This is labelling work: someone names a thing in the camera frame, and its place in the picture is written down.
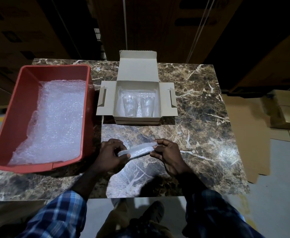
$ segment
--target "brown marble surface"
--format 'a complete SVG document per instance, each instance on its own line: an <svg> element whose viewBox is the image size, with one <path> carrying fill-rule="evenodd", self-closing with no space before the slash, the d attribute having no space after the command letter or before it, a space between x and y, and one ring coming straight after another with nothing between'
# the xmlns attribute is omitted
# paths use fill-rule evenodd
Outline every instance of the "brown marble surface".
<svg viewBox="0 0 290 238"><path fill-rule="evenodd" d="M119 62L115 61L35 59L32 64L80 63L91 66L96 90L102 80L116 80ZM183 159L207 187L222 194L248 192L213 66L158 63L158 72L161 82L175 83L179 116L162 119L159 126L123 126L107 117L96 117L95 147L109 138L123 140L127 148L154 138L170 139L179 144ZM92 159L37 174L0 171L0 200L52 199L69 188ZM109 172L96 184L91 198L180 195L177 180L166 173L159 160L147 155Z"/></svg>

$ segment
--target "gray floor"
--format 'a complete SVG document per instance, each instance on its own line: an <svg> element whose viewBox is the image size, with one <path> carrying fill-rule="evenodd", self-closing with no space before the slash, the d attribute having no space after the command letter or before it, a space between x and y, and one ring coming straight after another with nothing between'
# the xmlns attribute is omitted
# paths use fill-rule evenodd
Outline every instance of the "gray floor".
<svg viewBox="0 0 290 238"><path fill-rule="evenodd" d="M250 194L226 196L226 199L265 237L290 237L290 142L271 140L271 175L260 176L257 184L249 185ZM184 197L128 199L131 217L139 217L154 200L165 205L162 224L175 237L182 237L181 230L186 224ZM89 200L81 237L95 237L112 208L110 199Z"/></svg>

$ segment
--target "drinking glass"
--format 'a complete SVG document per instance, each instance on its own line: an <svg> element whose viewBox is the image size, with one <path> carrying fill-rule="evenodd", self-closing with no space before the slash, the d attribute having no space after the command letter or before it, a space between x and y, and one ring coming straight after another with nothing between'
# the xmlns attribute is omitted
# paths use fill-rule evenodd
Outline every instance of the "drinking glass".
<svg viewBox="0 0 290 238"><path fill-rule="evenodd" d="M135 117L137 108L137 99L134 95L123 96L124 111L126 117Z"/></svg>
<svg viewBox="0 0 290 238"><path fill-rule="evenodd" d="M155 98L145 97L141 98L141 107L143 117L152 117L154 112Z"/></svg>

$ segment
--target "open cardboard box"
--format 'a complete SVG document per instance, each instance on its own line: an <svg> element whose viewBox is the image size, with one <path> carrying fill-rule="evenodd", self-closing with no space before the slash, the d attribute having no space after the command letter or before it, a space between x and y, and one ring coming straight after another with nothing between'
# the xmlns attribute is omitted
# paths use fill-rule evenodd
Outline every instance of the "open cardboard box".
<svg viewBox="0 0 290 238"><path fill-rule="evenodd" d="M116 81L102 81L96 115L111 115L116 124L159 124L163 116L178 116L173 82L159 82L157 53L154 51L120 51ZM153 117L126 117L117 108L122 104L120 89L149 90L156 93Z"/></svg>

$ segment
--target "right hand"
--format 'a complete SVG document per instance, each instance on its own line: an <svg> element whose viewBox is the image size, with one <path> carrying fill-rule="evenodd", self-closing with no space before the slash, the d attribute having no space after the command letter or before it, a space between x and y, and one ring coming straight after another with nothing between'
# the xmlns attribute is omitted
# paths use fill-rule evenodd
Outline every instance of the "right hand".
<svg viewBox="0 0 290 238"><path fill-rule="evenodd" d="M167 173L179 175L183 172L192 172L190 167L183 160L178 144L167 139L156 139L159 146L154 146L150 156L157 158L165 164Z"/></svg>

